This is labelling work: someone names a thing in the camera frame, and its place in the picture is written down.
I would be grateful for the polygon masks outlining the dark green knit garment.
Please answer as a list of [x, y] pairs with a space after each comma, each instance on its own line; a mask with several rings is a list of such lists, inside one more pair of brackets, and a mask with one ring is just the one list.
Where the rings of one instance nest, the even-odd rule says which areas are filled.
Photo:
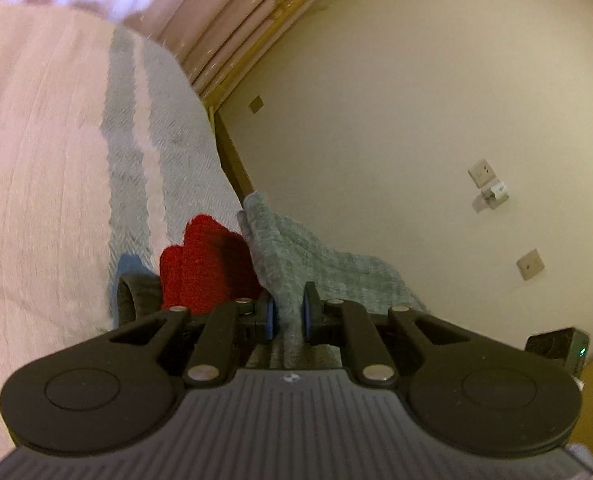
[[308, 282], [316, 285], [319, 297], [356, 301], [370, 313], [385, 314], [398, 304], [428, 310], [394, 266], [378, 257], [337, 252], [299, 222], [270, 209], [259, 192], [246, 196], [237, 219], [257, 278], [276, 301], [280, 323], [278, 337], [253, 350], [246, 363], [251, 368], [320, 370], [342, 365], [337, 347], [304, 342], [302, 301]]

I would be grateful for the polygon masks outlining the dark folded clothes stack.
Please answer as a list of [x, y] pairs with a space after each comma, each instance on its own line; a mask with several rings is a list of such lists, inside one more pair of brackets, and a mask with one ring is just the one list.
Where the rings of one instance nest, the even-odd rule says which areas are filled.
[[121, 255], [113, 282], [118, 327], [155, 314], [162, 307], [161, 280], [137, 255]]

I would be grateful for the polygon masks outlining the red folded garment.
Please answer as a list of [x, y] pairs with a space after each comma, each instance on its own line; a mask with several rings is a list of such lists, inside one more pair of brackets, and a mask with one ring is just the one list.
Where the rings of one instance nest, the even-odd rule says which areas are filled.
[[262, 292], [244, 238], [207, 214], [188, 222], [182, 244], [163, 250], [160, 280], [162, 307], [185, 307], [193, 315]]

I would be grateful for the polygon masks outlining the white plugged charger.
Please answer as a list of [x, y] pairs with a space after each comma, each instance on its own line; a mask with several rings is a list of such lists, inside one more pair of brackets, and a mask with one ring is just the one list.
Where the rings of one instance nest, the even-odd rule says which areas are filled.
[[480, 195], [472, 202], [473, 210], [479, 214], [484, 210], [495, 210], [509, 200], [508, 188], [504, 182], [498, 181], [487, 188], [482, 188]]

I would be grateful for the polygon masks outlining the beige drape curtain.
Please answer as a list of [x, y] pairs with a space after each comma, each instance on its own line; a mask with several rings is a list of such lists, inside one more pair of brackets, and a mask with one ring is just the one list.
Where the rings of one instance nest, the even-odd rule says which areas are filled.
[[205, 107], [219, 108], [254, 64], [314, 0], [226, 0], [179, 55]]

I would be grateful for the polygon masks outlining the wooden bed frame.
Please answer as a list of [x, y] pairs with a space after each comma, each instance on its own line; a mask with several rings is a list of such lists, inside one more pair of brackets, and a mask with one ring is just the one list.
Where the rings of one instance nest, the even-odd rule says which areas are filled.
[[254, 192], [253, 183], [219, 111], [214, 106], [208, 106], [206, 112], [213, 129], [220, 166], [240, 204], [243, 204], [246, 196]]

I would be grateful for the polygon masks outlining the white wall socket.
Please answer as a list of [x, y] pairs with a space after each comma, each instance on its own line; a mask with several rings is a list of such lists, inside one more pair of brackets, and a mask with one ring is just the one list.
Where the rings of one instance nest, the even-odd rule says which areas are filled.
[[468, 174], [477, 188], [485, 188], [496, 178], [492, 166], [485, 160], [480, 159], [468, 169]]

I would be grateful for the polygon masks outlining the small beige wall plate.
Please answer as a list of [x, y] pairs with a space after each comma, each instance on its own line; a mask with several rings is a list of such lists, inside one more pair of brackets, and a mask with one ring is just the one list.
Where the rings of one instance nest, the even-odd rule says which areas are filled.
[[264, 106], [264, 101], [261, 96], [256, 96], [250, 103], [249, 109], [251, 110], [252, 114], [258, 113]]

